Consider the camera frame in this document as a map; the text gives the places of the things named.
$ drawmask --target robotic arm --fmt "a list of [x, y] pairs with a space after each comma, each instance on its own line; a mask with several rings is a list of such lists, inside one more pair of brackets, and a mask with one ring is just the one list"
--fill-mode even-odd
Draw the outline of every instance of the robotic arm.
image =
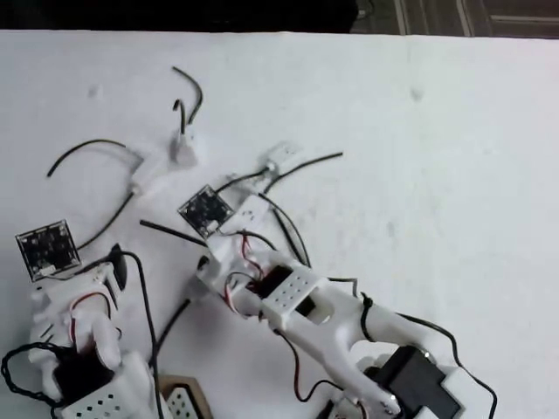
[[[465, 369], [437, 363], [444, 353], [430, 329], [368, 299], [363, 304], [277, 251], [247, 254], [242, 228], [266, 210], [266, 203], [251, 196], [221, 229], [238, 234], [210, 237], [213, 258], [197, 275], [210, 290], [234, 312], [267, 319], [273, 331], [318, 361], [343, 389], [338, 404], [346, 406], [346, 417], [487, 417], [490, 395]], [[354, 362], [349, 353], [361, 340], [399, 348], [387, 361], [364, 365], [370, 360]]]

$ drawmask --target black circuit board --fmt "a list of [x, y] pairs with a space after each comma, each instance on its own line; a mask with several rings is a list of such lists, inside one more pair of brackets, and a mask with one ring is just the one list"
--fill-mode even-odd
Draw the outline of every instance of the black circuit board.
[[20, 234], [16, 240], [31, 282], [81, 265], [66, 220]]
[[211, 186], [204, 186], [178, 213], [204, 239], [211, 236], [233, 215], [233, 210]]

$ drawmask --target white connector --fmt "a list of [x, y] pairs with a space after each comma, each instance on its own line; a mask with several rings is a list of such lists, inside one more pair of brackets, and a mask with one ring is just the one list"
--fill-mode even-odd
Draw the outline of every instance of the white connector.
[[303, 147], [282, 141], [266, 157], [266, 166], [276, 175], [283, 175], [301, 163]]
[[173, 419], [199, 419], [186, 388], [175, 388], [167, 399], [167, 406], [169, 406]]
[[170, 147], [171, 160], [181, 168], [194, 167], [204, 160], [204, 147], [192, 125], [187, 125], [184, 134], [176, 133]]
[[169, 149], [159, 147], [135, 152], [143, 159], [130, 180], [135, 195], [146, 193], [157, 177], [172, 170], [192, 168], [204, 160], [203, 144], [191, 125], [186, 127], [184, 134], [177, 131], [173, 135]]

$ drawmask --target black wire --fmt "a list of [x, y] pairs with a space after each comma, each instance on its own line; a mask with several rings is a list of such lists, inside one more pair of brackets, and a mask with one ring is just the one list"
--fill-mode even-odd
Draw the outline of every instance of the black wire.
[[74, 146], [72, 148], [70, 148], [68, 151], [66, 151], [65, 153], [63, 153], [52, 165], [51, 169], [48, 171], [48, 173], [46, 174], [46, 177], [51, 177], [52, 174], [54, 173], [54, 171], [57, 169], [58, 166], [60, 166], [60, 163], [62, 163], [62, 161], [64, 161], [66, 159], [66, 157], [70, 156], [74, 151], [78, 151], [80, 148], [85, 147], [89, 144], [95, 144], [95, 143], [105, 143], [105, 144], [113, 144], [115, 146], [118, 147], [122, 147], [122, 148], [127, 148], [124, 144], [122, 144], [121, 142], [118, 141], [113, 141], [113, 140], [102, 140], [102, 139], [97, 139], [97, 140], [90, 140], [90, 141], [85, 141], [82, 142], [80, 144], [78, 144], [77, 146]]
[[184, 116], [184, 104], [180, 99], [175, 100], [175, 105], [173, 105], [173, 110], [181, 109], [181, 134], [184, 135], [184, 129], [186, 128], [186, 117]]
[[144, 227], [149, 227], [150, 229], [161, 231], [163, 233], [170, 234], [171, 236], [179, 237], [183, 240], [187, 240], [199, 246], [208, 247], [208, 245], [202, 240], [200, 240], [199, 238], [195, 238], [193, 236], [189, 236], [188, 234], [181, 233], [180, 231], [170, 229], [169, 227], [165, 227], [164, 225], [152, 223], [147, 220], [140, 220], [140, 225], [143, 225]]
[[8, 387], [8, 389], [12, 393], [23, 395], [33, 400], [46, 403], [48, 406], [51, 407], [51, 412], [53, 412], [55, 408], [60, 408], [64, 406], [64, 401], [57, 402], [56, 400], [53, 400], [51, 397], [49, 397], [42, 391], [34, 392], [34, 391], [21, 388], [11, 378], [11, 373], [9, 368], [10, 359], [23, 352], [31, 351], [32, 349], [42, 349], [45, 351], [50, 351], [53, 354], [55, 354], [59, 360], [64, 359], [64, 357], [67, 356], [69, 353], [72, 353], [73, 350], [68, 347], [59, 347], [58, 345], [54, 345], [53, 343], [50, 342], [34, 342], [34, 343], [28, 343], [22, 345], [21, 347], [18, 347], [16, 349], [12, 349], [2, 358], [2, 366], [0, 367], [0, 372], [2, 373], [2, 376], [6, 381], [6, 386]]
[[[154, 321], [151, 318], [151, 310], [149, 309], [148, 287], [146, 286], [146, 279], [144, 277], [143, 267], [141, 266], [141, 260], [135, 253], [132, 253], [131, 251], [117, 251], [116, 254], [132, 258], [138, 266], [141, 294], [143, 296], [143, 304], [146, 309], [146, 317], [148, 318], [149, 338], [151, 339], [151, 352], [153, 353], [157, 347], [157, 338], [155, 337]], [[159, 369], [157, 367], [157, 357], [152, 357], [152, 367], [154, 369], [155, 403], [157, 405], [157, 413], [159, 415], [159, 419], [164, 419], [161, 406], [161, 397], [159, 396], [161, 390], [159, 389]]]
[[[138, 266], [138, 274], [140, 276], [140, 285], [141, 285], [141, 295], [143, 296], [143, 304], [146, 310], [146, 317], [148, 318], [149, 338], [151, 340], [151, 353], [153, 354], [157, 348], [157, 338], [155, 336], [154, 321], [151, 318], [151, 309], [149, 308], [148, 287], [146, 286], [146, 279], [144, 276], [143, 266], [141, 264], [140, 258], [138, 258], [138, 256], [135, 253], [132, 253], [131, 251], [113, 251], [111, 252], [110, 255], [98, 259], [95, 262], [92, 262], [91, 264], [82, 268], [79, 271], [79, 273], [90, 271], [94, 267], [109, 262], [114, 257], [118, 257], [118, 256], [128, 256], [132, 258], [136, 262], [136, 265]], [[152, 357], [152, 367], [154, 370], [155, 403], [157, 405], [157, 413], [159, 415], [159, 419], [164, 419], [162, 405], [161, 405], [161, 398], [159, 396], [161, 391], [159, 387], [159, 369], [157, 367], [157, 357]]]
[[163, 328], [163, 331], [161, 332], [161, 335], [159, 336], [159, 340], [157, 341], [157, 344], [155, 345], [154, 352], [151, 354], [151, 358], [149, 359], [149, 366], [150, 367], [154, 363], [154, 358], [159, 354], [159, 351], [161, 351], [163, 343], [165, 343], [165, 340], [167, 339], [167, 336], [169, 335], [169, 332], [171, 331], [171, 329], [175, 325], [178, 318], [181, 317], [181, 314], [183, 314], [183, 311], [186, 310], [186, 307], [188, 307], [189, 305], [190, 305], [190, 299], [184, 300], [182, 302], [182, 304], [179, 307], [177, 307], [177, 309], [175, 310], [175, 312], [173, 313], [173, 315], [171, 316], [171, 318], [167, 322], [167, 325], [165, 326], [165, 328]]
[[194, 118], [196, 118], [196, 114], [198, 113], [198, 110], [200, 110], [200, 107], [202, 106], [202, 102], [204, 101], [204, 92], [202, 92], [202, 87], [200, 87], [198, 82], [195, 81], [194, 78], [192, 78], [189, 74], [187, 74], [186, 72], [184, 72], [180, 68], [177, 68], [177, 67], [174, 67], [174, 66], [173, 66], [173, 70], [175, 70], [176, 72], [181, 74], [183, 77], [185, 77], [187, 80], [189, 80], [194, 85], [194, 87], [196, 88], [197, 93], [198, 93], [198, 100], [197, 100], [197, 102], [194, 106], [194, 109], [192, 110], [192, 113], [190, 114], [190, 117], [189, 117], [188, 125], [190, 125], [190, 124], [192, 124], [192, 122], [194, 122]]
[[220, 186], [219, 188], [217, 188], [216, 193], [219, 194], [220, 192], [224, 191], [225, 189], [229, 188], [230, 186], [242, 182], [242, 181], [246, 181], [247, 179], [252, 179], [253, 177], [259, 177], [262, 176], [265, 172], [267, 172], [269, 169], [268, 168], [263, 168], [262, 170], [256, 172], [256, 173], [251, 173], [249, 175], [244, 175], [244, 176], [240, 176], [238, 178], [235, 179], [231, 179], [230, 181], [228, 181], [225, 185]]
[[293, 241], [291, 234], [289, 234], [289, 230], [287, 229], [286, 224], [281, 219], [280, 213], [276, 209], [274, 209], [272, 213], [273, 216], [275, 216], [276, 221], [278, 222], [278, 225], [281, 228], [281, 231], [283, 232], [283, 235], [287, 240], [287, 244], [289, 245], [291, 252], [295, 255], [295, 257], [297, 258], [297, 260], [299, 260], [299, 262], [301, 262], [302, 264], [307, 264], [308, 261], [303, 259], [303, 256], [299, 252], [299, 249], [297, 249], [297, 245]]
[[81, 244], [80, 246], [78, 246], [78, 250], [81, 251], [84, 247], [88, 246], [89, 244], [91, 244], [92, 242], [94, 242], [95, 240], [97, 240], [97, 238], [103, 234], [105, 231], [108, 230], [108, 228], [113, 225], [113, 223], [116, 221], [116, 219], [118, 218], [118, 216], [121, 214], [121, 212], [126, 208], [126, 206], [128, 205], [128, 203], [130, 202], [130, 200], [132, 199], [132, 197], [134, 196], [134, 192], [130, 192], [127, 197], [124, 199], [124, 202], [121, 204], [121, 206], [116, 210], [116, 212], [114, 213], [113, 216], [111, 216], [111, 218], [107, 221], [107, 223], [101, 228], [101, 230], [99, 230], [97, 233], [95, 233], [93, 235], [93, 237], [91, 237], [90, 239], [86, 240], [83, 244]]
[[301, 248], [303, 250], [303, 254], [305, 255], [305, 260], [307, 261], [306, 265], [310, 268], [311, 267], [311, 261], [310, 261], [310, 257], [308, 256], [308, 252], [307, 252], [307, 247], [305, 246], [305, 242], [303, 241], [303, 237], [301, 237], [299, 230], [297, 229], [297, 227], [295, 226], [295, 223], [293, 222], [293, 220], [289, 217], [289, 215], [274, 201], [272, 201], [270, 198], [268, 198], [266, 195], [264, 194], [259, 194], [259, 197], [261, 197], [262, 199], [264, 199], [265, 201], [267, 201], [270, 205], [272, 205], [277, 211], [279, 211], [281, 213], [282, 216], [284, 216], [287, 221], [291, 224], [291, 227], [293, 228], [293, 230], [295, 231], [295, 234], [297, 235], [297, 238], [300, 241], [300, 245]]
[[240, 236], [247, 236], [247, 237], [254, 237], [257, 238], [258, 240], [262, 240], [264, 243], [266, 243], [266, 245], [272, 249], [273, 251], [276, 251], [278, 248], [272, 243], [272, 241], [267, 238], [262, 236], [259, 233], [256, 233], [254, 231], [250, 231], [250, 230], [239, 230], [239, 231], [233, 231], [232, 233], [221, 233], [222, 236], [233, 236], [236, 234], [239, 234]]
[[293, 345], [293, 343], [291, 343], [291, 341], [282, 332], [276, 330], [275, 333], [278, 334], [279, 336], [281, 336], [281, 338], [287, 343], [287, 345], [289, 345], [289, 347], [293, 351], [293, 357], [295, 358], [295, 375], [294, 375], [294, 378], [293, 378], [293, 391], [295, 392], [295, 397], [297, 397], [297, 400], [299, 400], [301, 403], [308, 402], [311, 399], [311, 397], [313, 396], [314, 391], [321, 384], [329, 384], [330, 386], [332, 386], [334, 388], [337, 388], [338, 390], [343, 391], [343, 388], [338, 386], [336, 383], [331, 382], [330, 380], [320, 380], [320, 381], [317, 381], [311, 387], [311, 390], [308, 392], [307, 397], [301, 396], [300, 391], [299, 391], [300, 361], [299, 361], [299, 354], [297, 354], [297, 349], [295, 349], [295, 346]]
[[429, 327], [430, 329], [439, 332], [441, 334], [443, 334], [444, 336], [446, 336], [450, 342], [452, 343], [452, 356], [454, 358], [454, 362], [456, 362], [456, 365], [458, 365], [460, 368], [462, 368], [464, 371], [466, 371], [466, 373], [468, 375], [470, 375], [470, 377], [472, 377], [472, 379], [477, 382], [481, 387], [483, 387], [485, 390], [487, 390], [489, 392], [489, 394], [493, 397], [493, 403], [491, 405], [491, 410], [489, 411], [489, 419], [493, 419], [494, 415], [495, 415], [495, 410], [497, 409], [497, 402], [498, 402], [498, 397], [497, 394], [495, 393], [495, 391], [489, 387], [487, 384], [485, 384], [485, 382], [483, 382], [482, 380], [480, 380], [479, 378], [477, 378], [475, 375], [473, 375], [472, 373], [470, 373], [466, 367], [464, 367], [464, 364], [462, 364], [462, 362], [460, 361], [460, 358], [458, 357], [458, 342], [456, 341], [456, 338], [454, 337], [454, 335], [452, 333], [450, 333], [448, 330], [444, 329], [443, 327], [436, 325], [435, 323], [431, 323], [428, 320], [423, 320], [423, 319], [418, 319], [417, 317], [413, 317], [413, 316], [409, 316], [407, 314], [401, 314], [398, 313], [400, 316], [402, 316], [404, 319], [412, 321], [413, 323], [417, 323], [421, 326], [425, 326], [425, 327]]
[[353, 294], [353, 296], [356, 299], [359, 298], [359, 296], [357, 295], [357, 285], [358, 285], [357, 278], [328, 278], [328, 279], [332, 282], [350, 282], [350, 283], [352, 283], [351, 293]]
[[271, 181], [270, 184], [268, 186], [266, 186], [266, 188], [264, 189], [264, 193], [267, 194], [268, 192], [270, 192], [270, 189], [272, 188], [272, 186], [275, 185], [277, 182], [284, 179], [285, 177], [288, 177], [290, 174], [295, 173], [298, 170], [301, 170], [302, 168], [305, 168], [307, 166], [311, 166], [315, 163], [320, 163], [321, 161], [335, 159], [336, 157], [342, 157], [342, 156], [343, 156], [343, 152], [334, 153], [332, 155], [325, 155], [323, 157], [319, 157], [318, 159], [313, 159], [313, 160], [301, 163], [299, 166], [297, 166], [295, 168], [292, 168], [288, 172], [284, 173], [283, 175], [280, 175], [280, 176], [276, 177], [273, 181]]

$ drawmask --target white table surface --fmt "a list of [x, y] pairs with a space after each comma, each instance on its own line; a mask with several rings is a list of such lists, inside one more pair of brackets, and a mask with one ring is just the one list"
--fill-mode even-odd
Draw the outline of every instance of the white table surface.
[[[496, 417], [556, 417], [557, 42], [7, 31], [0, 57], [1, 353], [26, 341], [31, 322], [14, 236], [65, 218], [82, 242], [121, 201], [132, 162], [91, 147], [49, 181], [47, 169], [92, 138], [168, 140], [174, 99], [194, 100], [170, 70], [177, 65], [204, 88], [196, 125], [207, 164], [158, 182], [82, 252], [92, 260], [118, 241], [141, 256], [157, 330], [201, 251], [140, 227], [141, 217], [191, 232], [178, 206], [207, 182], [254, 170], [275, 143], [296, 141], [308, 157], [340, 149], [342, 159], [272, 192], [300, 226], [314, 268], [357, 276], [379, 304], [452, 330], [463, 362], [499, 394]], [[271, 218], [262, 231], [279, 240]], [[134, 275], [124, 344], [147, 354], [140, 295]], [[323, 373], [302, 362], [306, 393]], [[216, 300], [187, 310], [160, 366], [196, 376], [217, 419], [312, 418], [329, 395], [299, 404], [289, 348]], [[38, 389], [24, 358], [14, 374]], [[48, 415], [4, 384], [0, 403], [2, 417]]]

